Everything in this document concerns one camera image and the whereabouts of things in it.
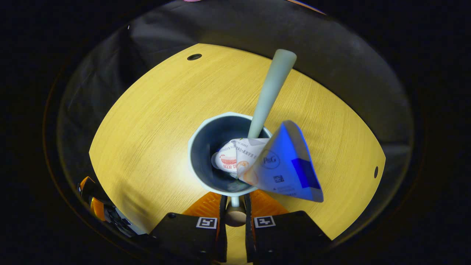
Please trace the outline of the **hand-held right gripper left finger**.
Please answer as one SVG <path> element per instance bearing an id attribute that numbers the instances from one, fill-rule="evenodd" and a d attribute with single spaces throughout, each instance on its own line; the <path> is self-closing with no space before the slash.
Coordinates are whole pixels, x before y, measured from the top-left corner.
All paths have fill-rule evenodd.
<path id="1" fill-rule="evenodd" d="M 226 203 L 227 196 L 208 192 L 183 213 L 167 213 L 149 236 L 161 253 L 171 255 L 173 263 L 225 263 Z"/>

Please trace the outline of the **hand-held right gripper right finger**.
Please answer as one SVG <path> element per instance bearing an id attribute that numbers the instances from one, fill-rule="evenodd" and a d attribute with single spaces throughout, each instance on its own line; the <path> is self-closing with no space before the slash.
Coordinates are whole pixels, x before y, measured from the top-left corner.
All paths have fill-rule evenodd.
<path id="1" fill-rule="evenodd" d="M 312 264 L 331 239 L 302 210 L 289 212 L 264 191 L 244 196 L 245 247 L 254 264 Z"/>

